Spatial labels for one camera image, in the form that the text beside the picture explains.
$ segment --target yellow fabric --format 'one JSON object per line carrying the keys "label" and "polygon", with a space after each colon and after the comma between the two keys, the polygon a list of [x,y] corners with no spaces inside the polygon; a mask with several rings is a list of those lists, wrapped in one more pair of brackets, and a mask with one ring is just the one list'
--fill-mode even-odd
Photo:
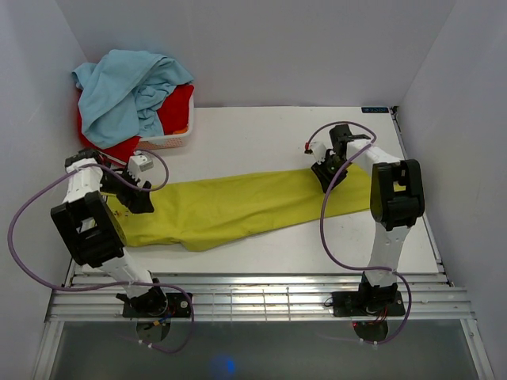
{"label": "yellow fabric", "polygon": [[[114,197],[108,205],[127,245],[181,243],[204,251],[228,241],[318,219],[324,195],[309,169],[253,173],[168,184],[151,193],[153,214],[130,214]],[[330,197],[326,217],[369,208],[370,179],[352,165]]]}

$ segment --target white backdrop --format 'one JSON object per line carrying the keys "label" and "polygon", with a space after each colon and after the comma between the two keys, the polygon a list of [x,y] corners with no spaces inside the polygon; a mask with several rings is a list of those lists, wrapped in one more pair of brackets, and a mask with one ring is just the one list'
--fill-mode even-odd
{"label": "white backdrop", "polygon": [[57,0],[86,58],[178,58],[196,104],[397,105],[455,0]]}
{"label": "white backdrop", "polygon": [[[35,192],[64,173],[78,149],[70,71],[85,59],[53,0],[0,2],[0,378],[30,378],[51,292],[13,262],[6,243],[14,212]],[[61,283],[69,253],[49,211],[65,188],[21,216],[15,243],[25,263]]]}
{"label": "white backdrop", "polygon": [[468,289],[497,378],[507,378],[506,19],[505,2],[460,0],[400,106],[440,254]]}

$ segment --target light blue cloth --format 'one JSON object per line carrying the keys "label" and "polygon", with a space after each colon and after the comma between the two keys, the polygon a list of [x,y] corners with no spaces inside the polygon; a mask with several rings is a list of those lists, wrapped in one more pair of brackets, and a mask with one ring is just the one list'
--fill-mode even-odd
{"label": "light blue cloth", "polygon": [[72,74],[82,89],[82,133],[103,149],[137,135],[163,135],[156,111],[176,85],[193,80],[176,60],[148,51],[111,50]]}

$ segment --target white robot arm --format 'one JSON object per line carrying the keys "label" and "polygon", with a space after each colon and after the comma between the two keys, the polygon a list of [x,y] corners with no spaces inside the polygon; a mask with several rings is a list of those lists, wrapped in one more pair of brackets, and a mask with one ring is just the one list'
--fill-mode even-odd
{"label": "white robot arm", "polygon": [[[63,203],[51,209],[51,218],[69,252],[78,264],[101,269],[116,281],[157,282],[126,251],[124,233],[102,194],[114,194],[130,212],[141,214],[154,211],[149,192],[129,188],[101,168],[82,168],[90,163],[107,165],[105,157],[92,149],[84,149],[66,160],[66,171],[78,172],[69,180]],[[150,158],[137,154],[130,157],[121,177],[137,185],[139,174],[152,167]],[[151,188],[150,182],[146,181],[143,187]],[[128,285],[124,290],[125,294],[117,298],[136,312],[156,317],[167,310],[166,295],[160,287]]]}
{"label": "white robot arm", "polygon": [[[313,142],[306,151],[315,157],[316,162],[311,168],[324,192],[340,167],[370,145],[368,136],[353,135],[347,124],[331,129],[330,137],[333,149],[326,149],[321,142]],[[354,163],[372,179],[370,210],[375,220],[375,238],[368,267],[385,267],[395,271],[403,242],[425,210],[421,168],[416,160],[402,160],[377,146],[367,148],[354,159]],[[347,170],[343,170],[335,186],[346,177]],[[364,271],[358,292],[349,294],[345,302],[348,304],[341,305],[341,316],[355,315],[358,310],[378,311],[395,301],[399,303],[401,297],[397,288],[396,276],[392,272]],[[345,299],[343,294],[336,298]]]}

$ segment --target basket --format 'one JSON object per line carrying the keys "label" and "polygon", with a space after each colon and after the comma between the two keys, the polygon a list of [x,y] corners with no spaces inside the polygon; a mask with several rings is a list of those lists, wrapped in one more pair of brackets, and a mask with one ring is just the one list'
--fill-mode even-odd
{"label": "basket", "polygon": [[157,137],[143,137],[139,140],[137,148],[141,149],[166,149],[166,148],[179,148],[185,146],[189,142],[190,134],[193,130],[193,118],[194,118],[194,107],[193,107],[193,95],[189,99],[189,124],[187,125],[187,131],[178,135],[165,135]]}

